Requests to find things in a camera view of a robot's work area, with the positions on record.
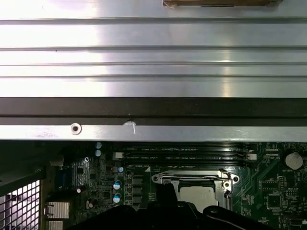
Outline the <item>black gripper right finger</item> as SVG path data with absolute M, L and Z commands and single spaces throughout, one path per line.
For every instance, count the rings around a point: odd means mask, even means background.
M 188 202 L 178 202 L 175 188 L 167 184 L 167 212 L 178 230 L 262 230 L 264 225 L 219 206 L 201 213 Z

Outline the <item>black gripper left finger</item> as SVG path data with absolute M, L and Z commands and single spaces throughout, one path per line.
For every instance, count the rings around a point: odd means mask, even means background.
M 169 207 L 169 184 L 156 185 L 156 201 L 145 209 L 119 205 L 69 227 L 70 230 L 154 230 Z

